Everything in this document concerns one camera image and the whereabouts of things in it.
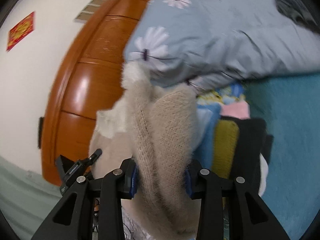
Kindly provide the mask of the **grey-blue floral duvet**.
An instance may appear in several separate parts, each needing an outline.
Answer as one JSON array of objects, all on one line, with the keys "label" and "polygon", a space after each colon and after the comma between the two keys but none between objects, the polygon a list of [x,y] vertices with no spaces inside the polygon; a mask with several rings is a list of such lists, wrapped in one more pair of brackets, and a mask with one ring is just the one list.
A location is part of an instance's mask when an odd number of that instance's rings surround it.
[{"label": "grey-blue floral duvet", "polygon": [[[312,0],[302,0],[319,23]],[[319,71],[319,34],[282,15],[275,0],[150,0],[124,50],[151,80],[199,93],[236,80]]]}]

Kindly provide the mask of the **orange wooden headboard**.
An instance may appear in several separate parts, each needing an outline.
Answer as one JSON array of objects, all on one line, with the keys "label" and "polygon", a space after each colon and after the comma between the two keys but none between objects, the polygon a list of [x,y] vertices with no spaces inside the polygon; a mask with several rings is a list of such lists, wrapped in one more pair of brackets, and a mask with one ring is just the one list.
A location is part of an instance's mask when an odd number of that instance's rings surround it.
[{"label": "orange wooden headboard", "polygon": [[106,0],[70,46],[49,95],[41,133],[43,178],[60,185],[58,156],[88,156],[96,112],[121,97],[123,50],[149,0]]}]

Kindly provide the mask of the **grey folded garment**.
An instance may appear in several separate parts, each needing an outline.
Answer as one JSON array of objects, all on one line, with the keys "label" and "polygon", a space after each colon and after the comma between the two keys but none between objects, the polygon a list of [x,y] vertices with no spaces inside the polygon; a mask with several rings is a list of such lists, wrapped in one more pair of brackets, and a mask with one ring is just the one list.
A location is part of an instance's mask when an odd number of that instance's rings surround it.
[{"label": "grey folded garment", "polygon": [[277,10],[295,24],[319,34],[319,23],[302,0],[275,0]]}]

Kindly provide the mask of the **black folded garment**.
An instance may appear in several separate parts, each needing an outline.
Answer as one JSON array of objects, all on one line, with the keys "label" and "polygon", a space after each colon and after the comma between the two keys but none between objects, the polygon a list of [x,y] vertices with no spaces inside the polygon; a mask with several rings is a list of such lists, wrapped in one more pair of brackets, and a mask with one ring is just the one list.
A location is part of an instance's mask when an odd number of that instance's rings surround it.
[{"label": "black folded garment", "polygon": [[251,185],[266,181],[273,136],[268,134],[266,121],[261,118],[238,119],[224,116],[239,128],[230,179],[243,177]]}]

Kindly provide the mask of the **light blue folded garment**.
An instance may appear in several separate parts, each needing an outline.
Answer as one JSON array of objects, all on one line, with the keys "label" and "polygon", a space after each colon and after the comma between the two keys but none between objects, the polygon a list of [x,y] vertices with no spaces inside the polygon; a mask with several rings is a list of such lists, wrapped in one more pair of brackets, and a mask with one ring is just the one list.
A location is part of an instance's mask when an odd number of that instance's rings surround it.
[{"label": "light blue folded garment", "polygon": [[215,126],[220,120],[220,111],[221,105],[219,103],[197,105],[198,128],[193,158],[198,160],[203,168],[210,169],[213,162],[213,138]]}]

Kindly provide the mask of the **red wall poster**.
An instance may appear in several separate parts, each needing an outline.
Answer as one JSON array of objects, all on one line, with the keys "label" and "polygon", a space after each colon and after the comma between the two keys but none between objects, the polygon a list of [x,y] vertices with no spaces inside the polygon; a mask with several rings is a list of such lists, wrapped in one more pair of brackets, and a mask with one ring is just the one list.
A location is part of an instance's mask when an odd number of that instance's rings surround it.
[{"label": "red wall poster", "polygon": [[8,33],[7,51],[10,51],[22,39],[34,31],[35,12],[31,12],[28,16],[18,22]]}]

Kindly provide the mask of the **pink knitted garment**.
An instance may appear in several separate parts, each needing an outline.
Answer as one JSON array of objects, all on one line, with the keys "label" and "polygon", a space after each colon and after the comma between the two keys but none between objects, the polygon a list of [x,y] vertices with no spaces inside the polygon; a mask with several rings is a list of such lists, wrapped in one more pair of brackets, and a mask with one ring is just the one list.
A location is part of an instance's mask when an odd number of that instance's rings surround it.
[{"label": "pink knitted garment", "polygon": [[222,105],[220,114],[237,119],[249,119],[249,104],[245,101],[239,101],[230,105]]}]

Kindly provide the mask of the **boxes above headboard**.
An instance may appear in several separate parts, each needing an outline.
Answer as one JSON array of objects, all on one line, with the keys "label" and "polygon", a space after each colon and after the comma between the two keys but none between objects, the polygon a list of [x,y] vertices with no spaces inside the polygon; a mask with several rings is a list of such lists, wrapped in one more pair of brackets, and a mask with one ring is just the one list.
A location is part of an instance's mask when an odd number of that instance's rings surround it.
[{"label": "boxes above headboard", "polygon": [[91,0],[76,16],[74,22],[86,23],[91,16],[105,3],[107,0]]}]

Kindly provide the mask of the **beige fuzzy cartoon sweater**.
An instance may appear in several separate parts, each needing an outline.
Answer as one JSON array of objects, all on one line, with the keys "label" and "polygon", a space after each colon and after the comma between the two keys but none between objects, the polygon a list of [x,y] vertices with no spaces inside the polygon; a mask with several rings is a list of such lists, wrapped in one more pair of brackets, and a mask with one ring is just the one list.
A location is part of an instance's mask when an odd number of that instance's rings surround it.
[{"label": "beige fuzzy cartoon sweater", "polygon": [[133,158],[139,186],[124,210],[154,239],[191,239],[199,223],[200,202],[185,190],[184,173],[198,140],[196,97],[181,84],[164,89],[150,82],[150,72],[138,61],[123,66],[123,96],[97,112],[89,152],[102,150],[92,166],[102,178]]}]

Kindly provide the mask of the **olive yellow knitted garment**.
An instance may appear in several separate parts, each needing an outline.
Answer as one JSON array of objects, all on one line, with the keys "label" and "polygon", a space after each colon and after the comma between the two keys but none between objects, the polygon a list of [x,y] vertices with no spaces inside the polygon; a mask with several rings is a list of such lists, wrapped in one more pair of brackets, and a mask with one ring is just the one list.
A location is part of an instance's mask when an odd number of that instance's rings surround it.
[{"label": "olive yellow knitted garment", "polygon": [[218,121],[214,135],[212,171],[221,178],[229,178],[238,137],[239,128],[235,122]]}]

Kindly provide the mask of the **teal floral bed sheet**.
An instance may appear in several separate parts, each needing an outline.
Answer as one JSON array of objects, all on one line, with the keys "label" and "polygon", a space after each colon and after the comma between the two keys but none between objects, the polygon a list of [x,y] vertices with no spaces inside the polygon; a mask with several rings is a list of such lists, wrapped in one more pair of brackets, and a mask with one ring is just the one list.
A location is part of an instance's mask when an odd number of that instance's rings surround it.
[{"label": "teal floral bed sheet", "polygon": [[265,182],[252,185],[291,239],[319,239],[319,75],[234,83],[201,105],[245,101],[273,136]]}]

